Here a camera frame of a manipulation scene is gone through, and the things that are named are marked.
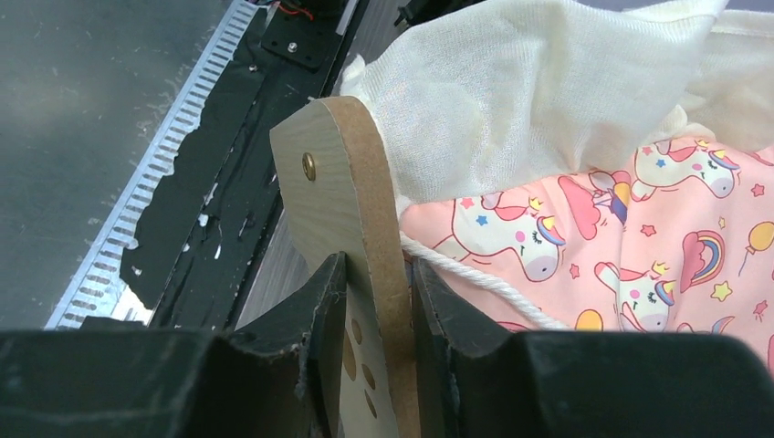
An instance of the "white knit cloth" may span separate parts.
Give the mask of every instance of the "white knit cloth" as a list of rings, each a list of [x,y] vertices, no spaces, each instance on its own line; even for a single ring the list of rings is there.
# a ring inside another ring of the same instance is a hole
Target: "white knit cloth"
[[[400,213],[560,173],[615,171],[637,146],[675,135],[757,151],[774,142],[774,15],[726,4],[618,13],[486,0],[409,29],[368,66],[356,59],[341,94],[374,118]],[[402,241],[540,327],[563,328],[502,280]]]

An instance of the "unicorn print fabric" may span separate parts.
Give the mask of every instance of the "unicorn print fabric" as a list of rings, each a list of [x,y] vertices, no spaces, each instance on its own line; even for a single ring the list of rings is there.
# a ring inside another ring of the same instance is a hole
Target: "unicorn print fabric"
[[[569,327],[733,336],[772,370],[772,212],[774,146],[683,137],[638,148],[617,172],[413,205],[401,227]],[[535,328],[498,295],[440,274],[504,327]]]

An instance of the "pink star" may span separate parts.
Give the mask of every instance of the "pink star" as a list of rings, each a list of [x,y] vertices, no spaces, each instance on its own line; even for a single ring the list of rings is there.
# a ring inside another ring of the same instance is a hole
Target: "pink star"
[[[655,227],[652,225],[643,225],[643,229],[640,230],[640,233],[650,237],[656,233]]]
[[[465,209],[467,210],[468,208],[473,206],[473,200],[470,198],[463,198],[462,201],[460,202],[460,205],[465,207]]]
[[[750,191],[752,192],[752,195],[757,198],[759,196],[763,196],[763,193],[765,190],[766,190],[766,187],[760,184],[755,184],[755,187],[753,187]]]

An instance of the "white rope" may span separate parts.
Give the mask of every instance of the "white rope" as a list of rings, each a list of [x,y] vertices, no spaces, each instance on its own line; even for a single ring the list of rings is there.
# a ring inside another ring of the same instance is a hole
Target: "white rope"
[[[475,269],[474,267],[464,265],[451,257],[440,254],[433,249],[413,240],[401,231],[401,246],[403,250],[412,256],[427,260],[432,265],[443,269],[444,271],[456,274],[476,286],[482,287],[496,295],[504,298],[521,315],[535,323],[541,329],[566,330],[568,327],[556,319],[546,315],[537,306],[532,304],[519,291],[513,288],[505,280],[498,276],[492,276]]]

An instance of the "round hole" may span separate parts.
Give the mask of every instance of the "round hole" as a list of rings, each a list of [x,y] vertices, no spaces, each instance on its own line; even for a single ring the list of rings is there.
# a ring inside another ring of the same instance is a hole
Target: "round hole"
[[[368,403],[368,409],[371,410],[371,415],[373,415],[373,418],[376,418],[376,408],[373,406],[373,401],[371,401],[371,396],[368,395],[368,392],[366,390],[363,390],[363,394],[365,394],[365,402]]]
[[[358,321],[355,320],[355,318],[352,319],[352,335],[354,335],[355,342],[357,342],[358,345],[362,344],[361,325]]]
[[[347,375],[350,376],[352,381],[358,377],[358,364],[355,361],[355,350],[352,349],[352,341],[350,340],[350,334],[344,337],[344,351],[342,352],[342,361],[344,362],[344,370],[347,371]]]
[[[368,382],[368,386],[371,387],[372,390],[376,390],[376,380],[373,378],[373,373],[371,372],[371,369],[368,368],[368,365],[362,364],[363,369],[363,377],[365,378],[365,381]]]

